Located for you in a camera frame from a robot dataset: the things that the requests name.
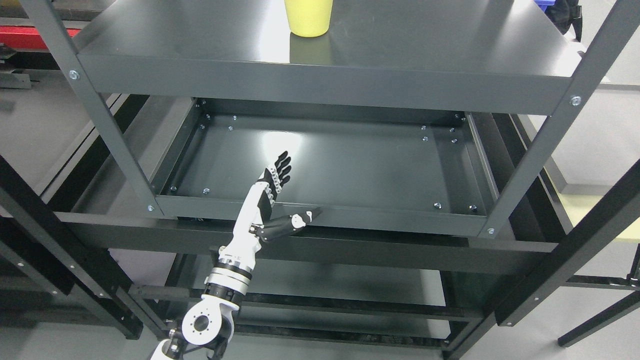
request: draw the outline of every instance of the shelf board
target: shelf board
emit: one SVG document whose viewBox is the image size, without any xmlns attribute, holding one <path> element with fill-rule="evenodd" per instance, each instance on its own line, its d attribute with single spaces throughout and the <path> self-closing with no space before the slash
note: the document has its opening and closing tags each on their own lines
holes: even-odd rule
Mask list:
<svg viewBox="0 0 640 360">
<path fill-rule="evenodd" d="M 119 0 L 74 41 L 102 92 L 542 115 L 580 61 L 530 0 L 335 0 L 318 38 L 282 0 Z"/>
<path fill-rule="evenodd" d="M 174 175 L 161 181 L 165 215 L 235 219 L 256 174 L 284 151 L 292 179 L 274 211 L 322 207 L 318 225 L 468 236 L 492 205 L 470 126 L 451 111 L 394 109 L 380 119 L 345 107 L 336 118 L 332 105 L 202 103 L 183 156 L 169 160 Z M 305 116 L 288 114 L 292 106 Z"/>
</svg>

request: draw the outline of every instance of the robotic hand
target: robotic hand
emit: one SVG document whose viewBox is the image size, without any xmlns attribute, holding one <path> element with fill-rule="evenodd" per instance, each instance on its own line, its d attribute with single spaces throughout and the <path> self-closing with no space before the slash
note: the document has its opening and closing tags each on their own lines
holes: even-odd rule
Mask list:
<svg viewBox="0 0 640 360">
<path fill-rule="evenodd" d="M 213 351 L 210 360 L 221 359 L 234 334 L 234 315 L 251 281 L 255 253 L 263 243 L 298 232 L 311 223 L 319 209 L 271 219 L 271 208 L 289 182 L 291 157 L 285 151 L 260 174 L 249 189 L 234 226 L 234 237 L 220 247 L 218 262 L 205 280 L 202 299 L 184 316 L 180 329 L 158 344 L 151 360 L 182 359 L 188 343 Z"/>
</svg>

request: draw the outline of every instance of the metal shelf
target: metal shelf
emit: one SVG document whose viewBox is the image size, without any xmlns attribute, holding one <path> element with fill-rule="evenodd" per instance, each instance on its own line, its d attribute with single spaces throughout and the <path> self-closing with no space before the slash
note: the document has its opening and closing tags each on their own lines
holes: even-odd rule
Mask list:
<svg viewBox="0 0 640 360">
<path fill-rule="evenodd" d="M 311 39 L 282 0 L 119 0 L 74 42 L 100 92 L 541 115 L 580 62 L 529 0 L 336 1 Z"/>
</svg>

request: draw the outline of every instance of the robot finger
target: robot finger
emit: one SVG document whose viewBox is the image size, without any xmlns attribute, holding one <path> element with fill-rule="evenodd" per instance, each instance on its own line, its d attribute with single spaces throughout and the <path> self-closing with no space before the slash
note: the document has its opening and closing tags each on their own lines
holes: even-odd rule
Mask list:
<svg viewBox="0 0 640 360">
<path fill-rule="evenodd" d="M 285 167 L 282 171 L 278 171 L 280 179 L 283 179 L 291 171 L 291 166 Z"/>
<path fill-rule="evenodd" d="M 278 164 L 282 162 L 284 159 L 286 159 L 288 156 L 289 156 L 289 151 L 285 151 L 281 153 L 280 156 L 278 156 L 278 159 L 276 160 L 274 165 L 278 167 Z"/>
<path fill-rule="evenodd" d="M 291 162 L 291 158 L 286 158 L 284 159 L 279 165 L 278 165 L 278 172 L 281 172 L 283 168 L 285 168 L 289 163 Z"/>
</svg>

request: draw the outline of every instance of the shelving unit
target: shelving unit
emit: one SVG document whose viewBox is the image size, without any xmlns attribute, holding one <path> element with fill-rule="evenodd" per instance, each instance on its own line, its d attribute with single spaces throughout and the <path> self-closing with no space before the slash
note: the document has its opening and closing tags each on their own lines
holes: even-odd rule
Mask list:
<svg viewBox="0 0 640 360">
<path fill-rule="evenodd" d="M 640 4 L 616 3 L 582 59 L 530 0 L 335 0 L 330 32 L 312 39 L 289 33 L 281 0 L 119 0 L 73 39 L 50 2 L 22 4 L 127 180 L 110 185 L 122 188 L 116 198 L 100 189 L 113 184 L 104 176 L 57 213 L 84 244 L 192 254 L 226 245 L 262 155 L 290 150 L 298 172 L 276 211 L 324 212 L 316 230 L 261 256 L 440 270 L 447 307 L 470 315 L 445 316 L 450 337 L 424 346 L 458 358 L 573 275 L 591 237 L 603 241 L 569 233 L 556 253 L 566 234 L 542 170 L 640 24 Z M 141 111 L 123 135 L 101 92 L 151 95 L 157 108 L 161 96 L 183 98 L 164 115 Z M 549 118 L 529 142 L 516 117 L 498 113 Z M 103 171 L 119 170 L 108 161 Z M 545 277 L 538 264 L 569 263 L 567 253 L 579 256 Z M 162 334 L 129 285 L 108 295 Z"/>
</svg>

